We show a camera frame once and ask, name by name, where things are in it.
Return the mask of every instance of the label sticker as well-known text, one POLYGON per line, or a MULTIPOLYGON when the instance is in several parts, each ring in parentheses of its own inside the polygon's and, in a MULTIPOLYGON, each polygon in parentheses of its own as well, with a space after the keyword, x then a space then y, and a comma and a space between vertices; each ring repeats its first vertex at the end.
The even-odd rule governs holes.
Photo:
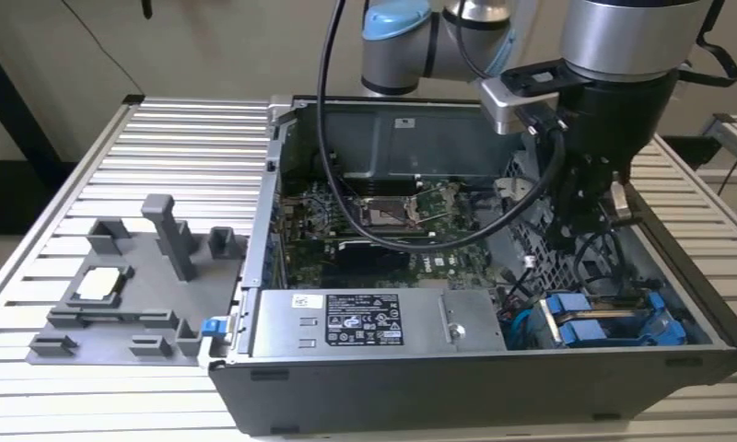
POLYGON ((395 129, 414 129, 415 128, 415 119, 414 118, 397 118, 394 120, 395 129))
POLYGON ((291 295, 291 308, 321 308, 323 295, 295 293, 291 295))
POLYGON ((327 295, 329 345, 403 345, 398 295, 327 295))

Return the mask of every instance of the black cable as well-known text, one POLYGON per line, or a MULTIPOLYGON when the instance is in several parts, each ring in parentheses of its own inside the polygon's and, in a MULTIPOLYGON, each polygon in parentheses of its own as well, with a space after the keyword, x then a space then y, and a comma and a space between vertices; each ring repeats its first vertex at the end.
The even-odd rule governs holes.
POLYGON ((486 72, 478 68, 475 63, 471 61, 471 58, 469 58, 469 54, 466 53, 466 47, 463 46, 463 34, 462 34, 462 13, 463 13, 463 5, 466 3, 466 0, 461 0, 458 2, 458 12, 455 14, 455 46, 458 47, 458 53, 462 56, 463 62, 466 63, 466 66, 469 67, 469 70, 473 72, 473 74, 478 78, 491 78, 486 72))
POLYGON ((736 169, 737 169, 737 161, 734 161, 734 164, 732 165, 732 169, 729 169, 729 173, 726 174, 726 177, 724 177, 724 182, 721 182, 721 187, 717 188, 717 196, 721 196, 721 192, 726 187, 726 183, 729 182, 729 178, 732 177, 732 174, 734 173, 736 169))
POLYGON ((592 235, 589 235, 585 242, 581 244, 581 247, 576 251, 576 257, 573 258, 573 277, 576 278, 576 281, 578 281, 578 284, 586 289, 588 288, 588 281, 585 281, 585 277, 581 275, 581 272, 578 271, 578 267, 581 266, 581 260, 585 259, 585 253, 588 252, 589 245, 604 235, 604 232, 596 232, 592 235))
POLYGON ((576 278, 576 281, 578 281, 578 285, 586 289, 590 283, 601 279, 612 278, 617 281, 617 296, 620 296, 625 290, 626 274, 628 262, 625 261, 625 253, 620 244, 620 237, 617 236, 617 232, 614 232, 613 230, 608 230, 605 232, 593 233, 582 243, 578 251, 576 252, 576 257, 573 258, 573 277, 576 278), (588 252, 592 243, 594 243, 594 241, 604 236, 608 236, 612 239, 612 245, 614 246, 614 256, 617 257, 617 267, 613 269, 612 275, 598 275, 590 277, 589 279, 585 279, 578 270, 578 267, 581 266, 581 261, 585 258, 585 253, 588 252))
POLYGON ((513 284, 513 287, 510 288, 509 292, 507 292, 507 297, 510 297, 513 295, 513 293, 515 293, 515 290, 518 290, 518 288, 521 287, 521 284, 525 283, 525 279, 526 277, 531 274, 531 269, 530 268, 526 268, 522 273, 521 273, 521 276, 518 277, 518 279, 515 280, 515 284, 513 284))
POLYGON ((549 184, 554 180, 554 176, 562 169, 562 164, 565 162, 565 137, 562 135, 562 132, 557 129, 553 129, 548 133, 545 133, 545 141, 553 143, 554 154, 552 155, 549 165, 542 172, 541 179, 534 184, 519 202, 486 227, 482 227, 478 231, 470 233, 462 238, 451 240, 450 242, 431 244, 413 245, 399 243, 397 241, 391 241, 373 235, 354 220, 353 213, 346 205, 347 203, 343 197, 343 192, 341 191, 337 182, 338 178, 335 176, 335 173, 333 172, 333 168, 330 165, 330 155, 327 154, 327 139, 323 124, 323 96, 327 85, 327 71, 330 68, 330 55, 333 53, 333 44, 335 42, 337 27, 338 21, 341 20, 341 13, 343 11, 343 4, 345 0, 337 0, 335 6, 333 8, 333 16, 330 17, 323 47, 321 50, 319 81, 317 85, 317 140, 319 143, 321 166, 323 168, 325 177, 327 179, 327 185, 330 186, 330 192, 333 193, 338 208, 341 209, 341 213, 346 218, 350 228, 354 230, 354 232, 357 232, 357 234, 367 238, 375 244, 386 247, 387 249, 403 251, 407 253, 427 253, 438 250, 455 249, 471 244, 473 242, 489 237, 493 233, 495 233, 495 231, 505 227, 542 196, 549 187, 549 184))
POLYGON ((612 239, 612 243, 614 245, 614 256, 617 257, 616 277, 618 280, 617 296, 621 296, 622 292, 625 291, 625 276, 628 275, 628 262, 625 261, 625 252, 622 251, 622 246, 620 243, 620 237, 617 236, 617 232, 614 232, 614 230, 609 230, 605 234, 612 239))
POLYGON ((142 88, 138 86, 138 83, 135 83, 135 80, 133 79, 131 75, 127 73, 127 71, 125 70, 125 68, 122 67, 122 64, 119 64, 119 63, 117 62, 117 60, 114 59, 114 57, 111 56, 111 54, 106 51, 106 48, 102 47, 102 44, 101 44, 101 41, 98 40, 98 37, 95 37, 95 34, 93 33, 91 29, 90 29, 89 26, 86 25, 85 21, 83 21, 82 18, 78 16, 78 14, 77 14, 75 11, 73 10, 73 8, 70 7, 67 0, 59 0, 59 2, 62 3, 62 5, 65 6, 65 8, 70 11, 70 13, 73 14, 73 16, 74 16, 75 19, 78 20, 79 24, 82 25, 82 28, 85 28, 85 31, 86 31, 86 33, 89 34, 89 36, 91 37, 91 39, 93 39, 93 41, 95 42, 95 44, 98 45, 98 49, 101 49, 102 54, 109 58, 109 60, 111 60, 111 63, 114 63, 114 66, 117 66, 117 68, 119 69, 119 71, 122 71, 122 74, 125 74, 125 76, 127 77, 127 79, 131 81, 133 85, 135 86, 135 89, 138 90, 138 93, 142 94, 142 95, 145 95, 145 91, 143 91, 142 88))
POLYGON ((361 29, 363 29, 366 27, 366 13, 369 12, 369 7, 370 7, 370 0, 365 0, 363 2, 363 16, 362 16, 362 19, 361 19, 361 29))

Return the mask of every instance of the aluminum table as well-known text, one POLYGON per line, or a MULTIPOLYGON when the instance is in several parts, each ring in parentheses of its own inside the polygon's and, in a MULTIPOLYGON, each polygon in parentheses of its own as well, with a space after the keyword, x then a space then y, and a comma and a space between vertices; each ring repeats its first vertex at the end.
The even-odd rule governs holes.
MULTIPOLYGON (((249 440, 198 367, 29 366, 29 341, 89 251, 98 216, 150 231, 145 195, 170 193, 194 232, 247 235, 267 144, 269 102, 125 104, 0 271, 0 441, 249 440)), ((656 137, 633 183, 737 314, 737 217, 656 137)), ((630 423, 331 435, 330 440, 737 442, 737 374, 677 391, 630 423)), ((325 436, 303 437, 323 439, 325 436)))

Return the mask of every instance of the power supply label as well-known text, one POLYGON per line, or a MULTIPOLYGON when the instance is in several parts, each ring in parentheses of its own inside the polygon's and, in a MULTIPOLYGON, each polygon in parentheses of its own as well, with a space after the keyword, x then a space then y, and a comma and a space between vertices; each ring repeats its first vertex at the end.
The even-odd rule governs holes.
POLYGON ((329 345, 403 345, 398 295, 327 295, 329 345))

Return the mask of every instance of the white wall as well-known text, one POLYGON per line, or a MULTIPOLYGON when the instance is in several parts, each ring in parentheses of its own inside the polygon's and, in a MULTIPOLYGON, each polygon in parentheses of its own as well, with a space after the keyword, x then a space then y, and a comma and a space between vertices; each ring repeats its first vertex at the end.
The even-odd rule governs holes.
MULTIPOLYGON (((333 0, 154 0, 150 21, 138 0, 69 1, 147 95, 265 99, 314 91, 333 0)), ((557 57, 568 0, 541 2, 525 62, 557 57)), ((333 94, 361 90, 361 5, 362 0, 347 1, 333 94)), ((737 0, 726 2, 710 39, 737 60, 737 0)), ((59 154, 77 158, 122 97, 135 91, 58 0, 0 0, 0 61, 59 154)), ((717 72, 704 53, 694 52, 693 61, 698 69, 717 72)), ((474 93, 467 85, 426 81, 419 96, 473 98, 474 93)), ((660 132, 693 134, 718 111, 737 113, 737 85, 689 87, 684 99, 669 105, 660 132)), ((1 132, 0 156, 15 156, 1 132)))

